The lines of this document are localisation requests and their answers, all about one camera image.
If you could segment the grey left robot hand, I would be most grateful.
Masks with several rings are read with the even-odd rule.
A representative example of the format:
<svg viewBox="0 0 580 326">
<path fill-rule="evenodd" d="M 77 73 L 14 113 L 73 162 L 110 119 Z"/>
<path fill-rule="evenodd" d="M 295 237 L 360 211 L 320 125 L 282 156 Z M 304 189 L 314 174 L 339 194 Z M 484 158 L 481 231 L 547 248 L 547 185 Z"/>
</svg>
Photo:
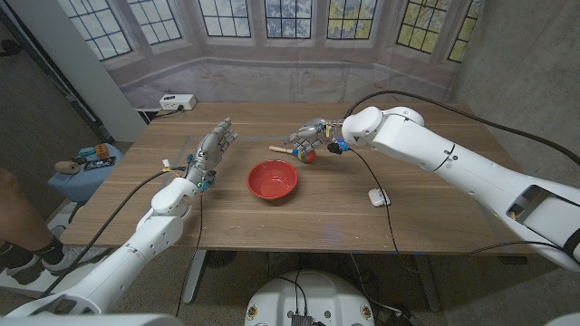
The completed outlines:
<svg viewBox="0 0 580 326">
<path fill-rule="evenodd" d="M 218 123 L 199 142 L 193 161 L 188 165 L 184 178 L 194 184 L 200 183 L 210 171 L 217 167 L 223 154 L 236 138 L 237 134 L 232 130 L 230 118 L 225 118 Z"/>
</svg>

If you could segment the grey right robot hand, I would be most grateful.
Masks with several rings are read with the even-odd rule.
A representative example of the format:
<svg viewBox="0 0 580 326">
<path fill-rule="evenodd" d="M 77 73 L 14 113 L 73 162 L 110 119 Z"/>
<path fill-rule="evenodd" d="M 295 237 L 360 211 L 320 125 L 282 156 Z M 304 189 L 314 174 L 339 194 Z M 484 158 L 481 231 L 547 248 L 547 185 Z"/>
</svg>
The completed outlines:
<svg viewBox="0 0 580 326">
<path fill-rule="evenodd" d="M 342 125 L 343 120 L 314 118 L 290 134 L 285 139 L 285 144 L 292 145 L 304 153 L 309 153 L 323 144 L 343 140 Z"/>
</svg>

